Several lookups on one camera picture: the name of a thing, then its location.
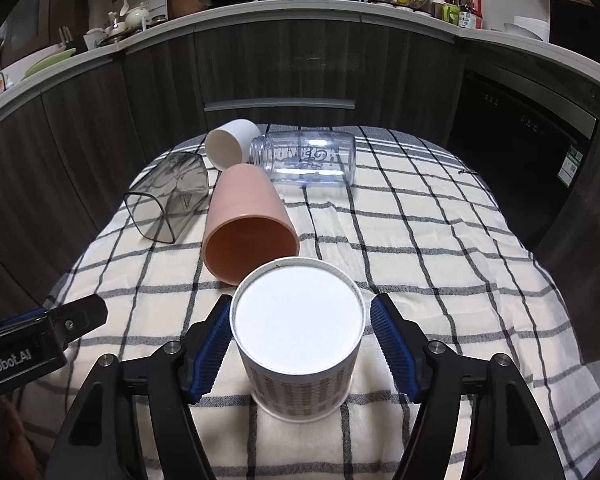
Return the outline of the white cup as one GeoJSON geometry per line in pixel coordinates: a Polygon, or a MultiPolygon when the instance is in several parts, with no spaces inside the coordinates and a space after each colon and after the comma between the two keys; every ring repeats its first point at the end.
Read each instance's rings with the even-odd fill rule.
{"type": "Polygon", "coordinates": [[[251,142],[260,134],[260,128],[250,120],[234,119],[211,130],[204,140],[204,149],[212,165],[225,171],[249,162],[251,142]]]}

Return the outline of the checkered paper cup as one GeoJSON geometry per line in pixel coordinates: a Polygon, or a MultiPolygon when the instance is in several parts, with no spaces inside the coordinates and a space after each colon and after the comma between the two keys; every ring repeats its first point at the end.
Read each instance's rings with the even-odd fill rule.
{"type": "Polygon", "coordinates": [[[253,399],[284,422],[316,422],[347,399],[368,313],[358,285],[320,259],[279,258],[238,285],[230,329],[253,399]]]}

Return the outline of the white bowl stack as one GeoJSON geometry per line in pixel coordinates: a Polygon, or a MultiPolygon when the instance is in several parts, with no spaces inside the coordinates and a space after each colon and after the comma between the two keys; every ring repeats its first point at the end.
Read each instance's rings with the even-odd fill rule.
{"type": "Polygon", "coordinates": [[[547,42],[550,39],[550,24],[528,16],[515,16],[512,22],[504,23],[505,31],[512,35],[547,42]]]}

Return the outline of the clear plastic bottle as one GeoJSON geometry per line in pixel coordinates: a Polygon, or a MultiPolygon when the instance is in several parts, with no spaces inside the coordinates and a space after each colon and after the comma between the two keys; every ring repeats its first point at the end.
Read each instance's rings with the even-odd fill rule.
{"type": "Polygon", "coordinates": [[[251,141],[249,157],[274,183],[304,186],[354,183],[355,138],[347,132],[268,132],[251,141]]]}

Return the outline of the white black plaid cloth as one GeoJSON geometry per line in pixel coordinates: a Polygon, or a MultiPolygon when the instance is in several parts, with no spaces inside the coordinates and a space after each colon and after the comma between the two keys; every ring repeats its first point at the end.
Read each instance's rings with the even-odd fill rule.
{"type": "MultiPolygon", "coordinates": [[[[266,285],[314,321],[310,346],[358,321],[348,307],[385,292],[404,316],[457,352],[509,354],[543,412],[565,473],[581,479],[600,454],[600,394],[581,360],[556,284],[509,229],[495,200],[453,155],[394,131],[356,128],[352,188],[280,188],[309,264],[266,285]]],[[[147,356],[204,318],[227,288],[201,260],[204,222],[175,246],[144,240],[118,211],[70,270],[62,300],[99,294],[105,326],[75,342],[68,364],[22,397],[29,426],[57,432],[94,361],[147,356]]],[[[212,393],[193,409],[222,479],[382,479],[396,469],[417,413],[394,388],[372,332],[361,340],[347,401],[314,424],[257,406],[230,347],[212,393]]]]}

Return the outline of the green basin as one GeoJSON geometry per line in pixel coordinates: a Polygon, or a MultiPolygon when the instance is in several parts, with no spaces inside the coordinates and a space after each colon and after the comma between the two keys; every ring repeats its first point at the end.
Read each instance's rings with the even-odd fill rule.
{"type": "Polygon", "coordinates": [[[42,58],[42,60],[39,60],[38,62],[30,66],[24,72],[22,78],[26,79],[34,74],[39,73],[41,70],[45,70],[47,67],[68,60],[68,58],[71,58],[74,54],[76,54],[76,48],[70,48],[47,55],[46,58],[42,58]]]}

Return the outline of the pink plastic cup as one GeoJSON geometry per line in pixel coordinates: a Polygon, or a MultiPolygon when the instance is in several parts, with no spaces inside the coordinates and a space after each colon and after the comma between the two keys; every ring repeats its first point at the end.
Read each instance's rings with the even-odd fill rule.
{"type": "Polygon", "coordinates": [[[259,266],[299,252],[296,229],[264,171],[238,164],[222,172],[202,239],[202,260],[209,272],[237,285],[259,266]]]}

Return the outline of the white teapot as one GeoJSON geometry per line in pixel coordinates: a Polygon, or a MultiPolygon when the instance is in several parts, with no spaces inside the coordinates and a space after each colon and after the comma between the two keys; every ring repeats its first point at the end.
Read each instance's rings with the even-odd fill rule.
{"type": "Polygon", "coordinates": [[[124,22],[127,30],[145,30],[150,19],[150,12],[146,6],[134,6],[126,12],[124,22]]]}

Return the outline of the smoky square transparent cup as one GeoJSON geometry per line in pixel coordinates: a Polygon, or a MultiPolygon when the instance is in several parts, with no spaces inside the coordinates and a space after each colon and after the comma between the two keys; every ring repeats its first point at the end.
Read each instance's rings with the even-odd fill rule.
{"type": "Polygon", "coordinates": [[[124,194],[137,231],[146,240],[174,244],[209,196],[204,159],[172,152],[124,194]]]}

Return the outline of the black microwave oven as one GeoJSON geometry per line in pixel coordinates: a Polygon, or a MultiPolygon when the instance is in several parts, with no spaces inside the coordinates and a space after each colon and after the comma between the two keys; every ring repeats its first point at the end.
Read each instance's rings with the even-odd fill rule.
{"type": "Polygon", "coordinates": [[[585,47],[596,11],[580,0],[550,0],[550,43],[570,50],[585,47]]]}

